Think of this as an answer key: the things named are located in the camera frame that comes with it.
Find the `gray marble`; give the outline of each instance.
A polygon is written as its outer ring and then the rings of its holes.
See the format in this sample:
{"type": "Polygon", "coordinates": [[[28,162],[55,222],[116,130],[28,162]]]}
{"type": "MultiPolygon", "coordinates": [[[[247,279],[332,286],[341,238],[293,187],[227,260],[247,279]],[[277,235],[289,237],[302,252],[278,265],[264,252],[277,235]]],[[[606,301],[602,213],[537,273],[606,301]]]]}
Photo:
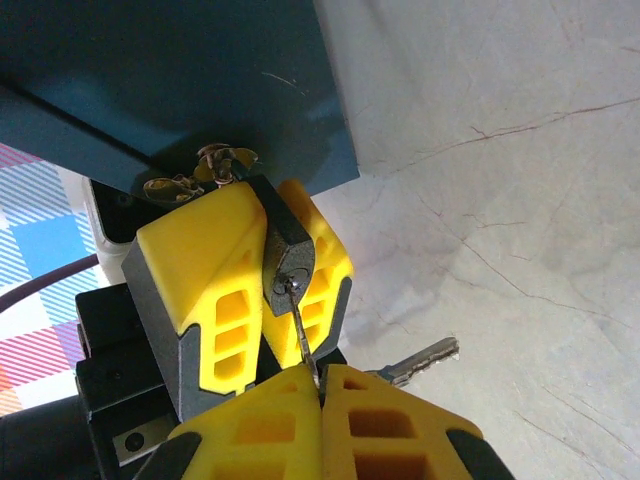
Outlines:
{"type": "Polygon", "coordinates": [[[474,421],[517,478],[640,478],[640,2],[318,4],[362,178],[341,346],[474,421]]]}

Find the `white marble wall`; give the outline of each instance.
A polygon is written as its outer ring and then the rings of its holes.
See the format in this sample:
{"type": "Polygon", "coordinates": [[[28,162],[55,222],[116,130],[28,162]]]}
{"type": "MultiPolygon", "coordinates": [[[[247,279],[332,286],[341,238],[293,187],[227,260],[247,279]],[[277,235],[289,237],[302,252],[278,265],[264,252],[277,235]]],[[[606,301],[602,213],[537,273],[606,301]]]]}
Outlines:
{"type": "Polygon", "coordinates": [[[640,2],[324,0],[362,178],[316,197],[357,277],[360,368],[519,479],[640,478],[640,2]]]}

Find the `black cable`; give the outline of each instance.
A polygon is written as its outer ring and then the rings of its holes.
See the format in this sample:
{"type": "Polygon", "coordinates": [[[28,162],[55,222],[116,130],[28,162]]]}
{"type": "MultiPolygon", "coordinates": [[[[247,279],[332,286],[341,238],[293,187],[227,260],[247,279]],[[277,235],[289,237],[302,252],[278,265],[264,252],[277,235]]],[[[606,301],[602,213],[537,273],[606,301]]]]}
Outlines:
{"type": "Polygon", "coordinates": [[[64,267],[56,268],[55,270],[45,273],[29,280],[27,283],[14,288],[10,292],[5,293],[0,297],[0,313],[4,312],[7,308],[14,306],[20,300],[24,300],[29,295],[33,295],[39,292],[43,288],[47,288],[60,280],[64,280],[71,275],[80,273],[87,268],[95,267],[98,265],[98,256],[94,253],[88,257],[76,260],[73,263],[65,265],[64,267]]]}

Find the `striped fabric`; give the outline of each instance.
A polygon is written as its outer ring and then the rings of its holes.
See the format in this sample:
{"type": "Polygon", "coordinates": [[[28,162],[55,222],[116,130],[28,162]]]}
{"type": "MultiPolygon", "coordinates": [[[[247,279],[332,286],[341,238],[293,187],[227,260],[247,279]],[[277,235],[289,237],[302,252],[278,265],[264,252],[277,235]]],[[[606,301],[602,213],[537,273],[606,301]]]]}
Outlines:
{"type": "MultiPolygon", "coordinates": [[[[95,252],[78,177],[0,144],[0,294],[95,252]]],[[[74,395],[83,358],[75,296],[96,269],[51,285],[0,314],[0,415],[74,395]]]]}

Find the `yellow vise jaw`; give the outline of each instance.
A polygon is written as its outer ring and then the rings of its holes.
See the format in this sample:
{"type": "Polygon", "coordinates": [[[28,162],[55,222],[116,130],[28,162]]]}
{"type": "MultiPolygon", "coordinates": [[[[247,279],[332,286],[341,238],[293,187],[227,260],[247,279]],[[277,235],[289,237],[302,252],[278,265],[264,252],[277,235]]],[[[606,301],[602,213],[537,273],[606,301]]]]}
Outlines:
{"type": "MultiPolygon", "coordinates": [[[[316,350],[330,335],[337,343],[334,312],[353,266],[299,182],[285,182],[278,193],[316,249],[316,268],[300,302],[316,350]]],[[[262,333],[281,367],[300,362],[291,314],[274,317],[263,298],[267,221],[251,186],[235,183],[141,228],[123,264],[180,419],[242,393],[255,380],[262,333]]]]}
{"type": "Polygon", "coordinates": [[[513,478],[470,421],[346,365],[324,375],[323,406],[308,368],[291,367],[176,427],[137,478],[164,465],[167,480],[513,478]],[[487,466],[497,474],[477,475],[487,466]]]}

